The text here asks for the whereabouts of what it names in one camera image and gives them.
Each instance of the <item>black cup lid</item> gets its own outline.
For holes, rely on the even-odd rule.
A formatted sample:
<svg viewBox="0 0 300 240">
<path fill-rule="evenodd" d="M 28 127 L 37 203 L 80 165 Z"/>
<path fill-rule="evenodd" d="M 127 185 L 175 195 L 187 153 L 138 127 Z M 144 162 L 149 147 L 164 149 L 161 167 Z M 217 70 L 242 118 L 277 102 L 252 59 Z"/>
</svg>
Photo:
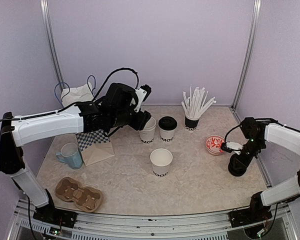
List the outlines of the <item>black cup lid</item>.
<svg viewBox="0 0 300 240">
<path fill-rule="evenodd" d="M 162 130 L 171 131 L 177 128 L 177 121 L 172 116 L 164 116 L 159 120 L 159 127 Z"/>
</svg>

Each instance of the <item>white paper bag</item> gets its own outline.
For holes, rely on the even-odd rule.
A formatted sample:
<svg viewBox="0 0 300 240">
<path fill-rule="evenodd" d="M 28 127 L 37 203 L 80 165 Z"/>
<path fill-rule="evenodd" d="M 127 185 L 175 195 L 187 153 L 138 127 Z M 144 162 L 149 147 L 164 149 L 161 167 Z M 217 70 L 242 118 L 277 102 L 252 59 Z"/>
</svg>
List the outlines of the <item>white paper bag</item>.
<svg viewBox="0 0 300 240">
<path fill-rule="evenodd" d="M 63 89 L 61 99 L 63 106 L 68 106 L 74 102 L 86 102 L 93 99 L 93 95 L 87 84 L 80 87 L 71 87 Z M 103 130 L 97 130 L 87 133 L 78 133 L 75 135 L 78 146 L 81 151 L 83 162 L 86 166 L 111 158 L 115 155 L 112 143 L 107 136 L 104 136 Z"/>
</svg>

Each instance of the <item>vertical metal post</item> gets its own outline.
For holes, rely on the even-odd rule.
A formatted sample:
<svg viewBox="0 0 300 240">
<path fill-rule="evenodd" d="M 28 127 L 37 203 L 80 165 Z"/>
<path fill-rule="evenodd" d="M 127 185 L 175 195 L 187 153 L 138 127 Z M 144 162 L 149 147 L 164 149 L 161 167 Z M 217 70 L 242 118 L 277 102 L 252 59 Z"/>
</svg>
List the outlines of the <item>vertical metal post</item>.
<svg viewBox="0 0 300 240">
<path fill-rule="evenodd" d="M 55 47 L 55 42 L 54 42 L 54 35 L 52 32 L 52 26 L 51 26 L 51 20 L 50 20 L 50 15 L 49 15 L 49 6 L 48 6 L 48 0 L 40 0 L 41 3 L 41 12 L 42 12 L 42 17 L 43 17 L 43 23 L 48 39 L 48 45 L 51 53 L 51 58 L 54 66 L 54 71 L 56 74 L 56 79 L 58 83 L 64 83 L 59 61 L 58 61 L 58 56 L 57 56 L 57 51 Z M 63 84 L 60 84 L 60 90 L 62 91 Z"/>
<path fill-rule="evenodd" d="M 246 48 L 245 52 L 245 58 L 241 70 L 241 75 L 240 75 L 240 81 L 235 93 L 235 97 L 232 103 L 232 109 L 234 111 L 237 110 L 238 103 L 240 101 L 240 97 L 243 92 L 244 84 L 246 81 L 247 73 L 248 73 L 248 68 L 253 52 L 253 47 L 254 47 L 254 42 L 256 38 L 256 32 L 257 32 L 257 26 L 259 22 L 259 14 L 260 14 L 260 8 L 261 8 L 261 0 L 254 0 L 254 8 L 253 8 L 253 14 L 252 14 L 252 21 L 251 21 L 251 27 L 250 27 L 250 34 L 249 34 L 249 39 L 248 39 L 248 45 Z"/>
</svg>

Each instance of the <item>countertop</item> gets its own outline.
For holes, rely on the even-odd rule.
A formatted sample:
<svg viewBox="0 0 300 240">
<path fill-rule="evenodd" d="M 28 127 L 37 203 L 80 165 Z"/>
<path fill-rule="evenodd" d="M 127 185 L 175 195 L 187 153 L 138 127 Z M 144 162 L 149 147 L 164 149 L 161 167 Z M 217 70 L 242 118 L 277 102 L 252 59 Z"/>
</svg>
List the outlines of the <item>countertop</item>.
<svg viewBox="0 0 300 240">
<path fill-rule="evenodd" d="M 201 117 L 198 127 L 185 129 L 185 114 L 181 106 L 145 106 L 158 121 L 172 116 L 178 126 L 171 142 L 160 140 L 159 128 L 154 141 L 143 144 L 139 133 L 125 126 L 110 139 L 115 156 L 73 170 L 56 159 L 56 152 L 69 142 L 74 134 L 57 136 L 38 172 L 37 179 L 52 195 L 58 208 L 80 211 L 73 202 L 65 202 L 54 194 L 64 177 L 71 177 L 102 191 L 104 199 L 97 213 L 162 216 L 214 212 L 248 206 L 254 193 L 266 189 L 261 172 L 253 160 L 247 172 L 234 177 L 228 172 L 231 154 L 214 156 L 208 153 L 205 140 L 210 135 L 224 137 L 237 123 L 228 107 L 210 107 Z M 239 129 L 229 141 L 246 143 Z M 166 148 L 173 154 L 169 173 L 164 177 L 153 174 L 150 153 Z"/>
</svg>

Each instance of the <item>purple wall panel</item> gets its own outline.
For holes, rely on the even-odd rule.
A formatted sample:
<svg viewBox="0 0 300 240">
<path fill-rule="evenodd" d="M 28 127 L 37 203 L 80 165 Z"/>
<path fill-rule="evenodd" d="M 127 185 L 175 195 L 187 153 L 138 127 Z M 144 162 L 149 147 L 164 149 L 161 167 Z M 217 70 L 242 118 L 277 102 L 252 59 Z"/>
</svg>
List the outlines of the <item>purple wall panel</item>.
<svg viewBox="0 0 300 240">
<path fill-rule="evenodd" d="M 300 129 L 300 0 L 263 0 L 253 55 L 238 106 L 241 118 L 272 117 Z M 262 160 L 273 184 L 292 177 L 300 158 L 267 145 Z M 300 234 L 300 198 L 290 204 Z"/>
<path fill-rule="evenodd" d="M 231 105 L 253 7 L 251 0 L 49 1 L 64 81 L 77 87 L 94 74 L 100 87 L 112 70 L 131 67 L 152 87 L 147 104 L 180 104 L 192 84 Z M 135 86 L 130 72 L 111 81 Z"/>
<path fill-rule="evenodd" d="M 0 0 L 0 119 L 5 112 L 34 114 L 58 108 L 55 77 L 43 25 L 40 1 Z M 24 154 L 36 173 L 51 139 L 25 146 Z M 0 173 L 0 240 L 15 210 L 20 191 Z"/>
</svg>

